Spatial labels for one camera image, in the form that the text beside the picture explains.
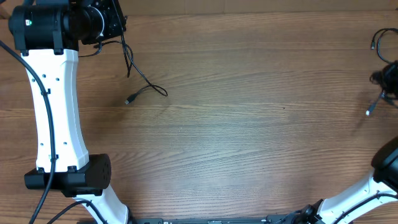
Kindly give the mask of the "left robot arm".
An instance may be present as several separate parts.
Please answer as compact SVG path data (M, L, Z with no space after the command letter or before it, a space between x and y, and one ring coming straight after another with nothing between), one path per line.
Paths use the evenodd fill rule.
M96 223L133 223L111 187L109 156L85 146L76 91L79 46L124 33L120 4L29 1L14 8L8 24L15 44L10 54L27 70L37 126L37 159L25 186L73 198Z

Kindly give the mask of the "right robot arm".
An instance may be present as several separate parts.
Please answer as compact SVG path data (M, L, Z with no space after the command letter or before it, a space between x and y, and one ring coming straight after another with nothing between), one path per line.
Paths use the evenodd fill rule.
M288 215L291 223L352 223L369 211L397 201L397 138L387 142L371 161L372 170L332 198Z

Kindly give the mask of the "cardboard back panel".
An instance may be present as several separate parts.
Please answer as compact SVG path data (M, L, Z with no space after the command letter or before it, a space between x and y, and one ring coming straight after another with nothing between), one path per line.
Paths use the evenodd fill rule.
M127 16L397 9L397 0L120 0L119 3Z

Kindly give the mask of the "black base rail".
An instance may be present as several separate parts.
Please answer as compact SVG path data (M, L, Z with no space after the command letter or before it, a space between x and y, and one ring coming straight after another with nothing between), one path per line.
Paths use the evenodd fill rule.
M293 223L294 214L267 215L257 218L188 218L188 219L162 219L162 218L137 218L138 224L285 224Z

